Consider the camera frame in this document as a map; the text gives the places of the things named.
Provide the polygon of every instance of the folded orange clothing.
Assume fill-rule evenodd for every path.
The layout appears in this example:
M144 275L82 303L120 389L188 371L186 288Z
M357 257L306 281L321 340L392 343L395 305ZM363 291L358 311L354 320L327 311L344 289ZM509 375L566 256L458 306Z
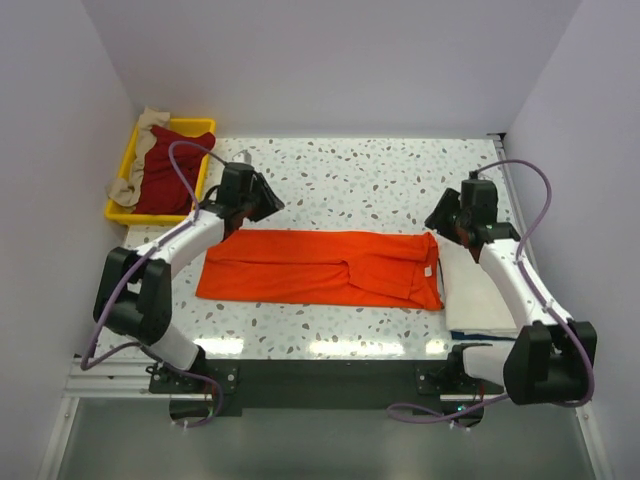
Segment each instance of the folded orange clothing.
M239 230L207 252L196 295L440 310L437 261L430 233Z

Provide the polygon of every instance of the orange garment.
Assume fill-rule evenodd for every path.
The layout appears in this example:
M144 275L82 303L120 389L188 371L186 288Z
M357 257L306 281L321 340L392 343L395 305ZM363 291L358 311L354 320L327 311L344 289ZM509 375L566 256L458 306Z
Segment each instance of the orange garment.
M437 261L430 233L239 230L207 252L196 295L439 310Z

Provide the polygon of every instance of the red cloth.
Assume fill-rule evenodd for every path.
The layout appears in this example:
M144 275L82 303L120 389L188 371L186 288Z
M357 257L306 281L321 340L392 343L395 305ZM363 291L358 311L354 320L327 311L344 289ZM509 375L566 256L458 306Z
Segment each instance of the red cloth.
M148 215L188 215L191 198L169 160L169 146L176 140L187 140L211 150L216 143L212 133L197 138L184 137L158 125L151 127L156 144L144 157L144 177L140 185L140 200L133 213ZM203 152L190 145L178 145L173 150L180 171L196 187Z

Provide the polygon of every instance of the white panel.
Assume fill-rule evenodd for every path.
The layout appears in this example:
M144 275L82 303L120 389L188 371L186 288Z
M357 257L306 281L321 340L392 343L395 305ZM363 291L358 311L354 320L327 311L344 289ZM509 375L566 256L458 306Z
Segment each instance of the white panel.
M598 331L593 409L617 478L636 478L640 383L640 3L585 0L507 135L554 187L534 234L540 274L576 320ZM544 199L512 169L527 222Z
M227 135L506 131L579 0L83 0L129 95Z
M27 479L121 237L104 185L133 111L75 0L3 2L0 71L0 477Z

